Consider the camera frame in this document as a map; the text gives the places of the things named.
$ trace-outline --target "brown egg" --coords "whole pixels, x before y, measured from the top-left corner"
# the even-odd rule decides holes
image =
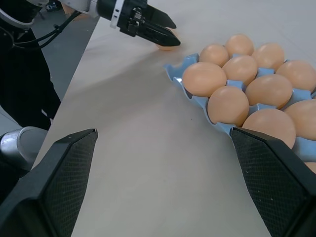
[[[256,49],[252,57],[256,60],[259,68],[271,68],[275,71],[284,62],[284,51],[277,43],[266,43]]]
[[[229,58],[232,58],[233,54],[251,56],[254,50],[251,39],[244,34],[238,34],[230,37],[225,44],[225,48],[228,51]]]
[[[202,50],[199,61],[214,63],[222,67],[228,61],[228,52],[220,44],[211,44]]]
[[[176,29],[172,29],[169,27],[166,27],[168,30],[170,30],[177,38],[178,34],[176,33]],[[161,50],[161,51],[173,51],[176,50],[179,46],[161,46],[159,44],[156,44],[156,46]]]
[[[306,162],[305,165],[316,174],[316,162]]]
[[[298,137],[316,141],[316,100],[303,100],[286,108]]]
[[[210,97],[213,92],[226,85],[226,75],[213,63],[200,62],[189,66],[183,73],[184,88],[192,95]]]
[[[255,79],[246,89],[250,105],[258,103],[282,108],[291,98],[291,82],[281,75],[266,75]]]
[[[223,86],[214,91],[208,101],[207,113],[212,123],[223,122],[241,126],[249,105],[246,95],[235,86]]]
[[[282,140],[289,148],[295,143],[295,125],[290,116],[277,109],[262,109],[250,115],[242,126]]]
[[[248,86],[255,79],[258,67],[253,57],[244,55],[230,59],[223,70],[227,80],[240,80]]]
[[[313,91],[316,87],[316,71],[304,61],[289,61],[277,70],[276,74],[285,76],[294,88]]]

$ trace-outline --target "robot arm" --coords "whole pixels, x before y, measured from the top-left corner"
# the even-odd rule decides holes
[[[0,0],[0,51],[14,46],[33,24],[48,0]],[[147,0],[61,0],[76,11],[108,19],[112,28],[132,37],[139,36],[161,46],[177,46],[180,41],[167,28],[176,25],[164,12],[147,4]]]

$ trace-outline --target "person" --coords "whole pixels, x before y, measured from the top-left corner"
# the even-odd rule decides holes
[[[16,42],[35,39],[30,29]],[[29,47],[39,47],[39,44],[33,42]],[[0,56],[0,105],[20,126],[49,130],[60,99],[40,49],[13,48]]]

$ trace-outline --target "black cable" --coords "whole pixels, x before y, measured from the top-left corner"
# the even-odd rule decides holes
[[[14,47],[15,48],[18,48],[18,49],[23,49],[23,50],[27,50],[27,51],[34,51],[34,50],[38,50],[38,49],[42,49],[44,48],[45,46],[47,46],[48,44],[50,44],[64,29],[65,27],[73,20],[75,19],[77,16],[79,16],[81,14],[81,12],[78,12],[78,11],[74,11],[71,16],[63,23],[61,24],[60,26],[57,26],[57,28],[48,33],[47,35],[41,37],[41,38],[38,38],[38,39],[35,39],[35,40],[31,40],[31,41],[28,41],[28,42],[20,42],[20,43],[15,43],[14,44]],[[39,41],[42,41],[48,37],[51,38],[46,41],[45,43],[43,43],[42,45],[40,45],[39,47],[35,47],[35,48],[27,48],[27,47],[23,47],[25,44],[30,44],[30,43],[34,43],[34,42],[39,42]]]

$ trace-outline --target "egg tray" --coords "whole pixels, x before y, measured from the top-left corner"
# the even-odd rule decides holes
[[[225,132],[226,134],[230,136],[231,129],[233,127],[236,127],[236,125],[226,124],[226,123],[221,123],[221,122],[213,124],[211,120],[209,119],[208,113],[207,113],[208,97],[200,97],[200,96],[192,95],[190,92],[188,92],[184,88],[182,84],[183,72],[190,65],[197,63],[198,60],[199,60],[199,55],[195,53],[195,54],[185,57],[181,66],[179,67],[173,67],[172,65],[167,64],[167,65],[164,65],[164,68],[168,74],[170,81],[177,87],[182,88],[188,100],[190,100],[193,104],[196,104],[203,109],[207,121],[218,131]],[[256,78],[262,77],[265,75],[274,74],[274,73],[275,72],[273,69],[258,68],[258,73],[257,73]],[[242,81],[238,81],[238,80],[227,80],[226,85],[236,86],[244,92],[246,89],[246,86],[242,83]],[[299,102],[302,100],[310,100],[314,98],[315,96],[316,96],[316,92],[311,94],[311,92],[308,90],[301,90],[301,89],[294,88],[290,100],[283,108],[281,108],[281,110],[286,109],[287,107],[289,107],[290,105],[296,102]],[[248,116],[250,116],[252,113],[258,110],[266,109],[266,108],[275,109],[276,106],[264,105],[264,104],[256,104],[256,105],[249,106]],[[296,137],[295,144],[292,150],[303,162],[316,162],[316,141],[307,140],[302,137]]]

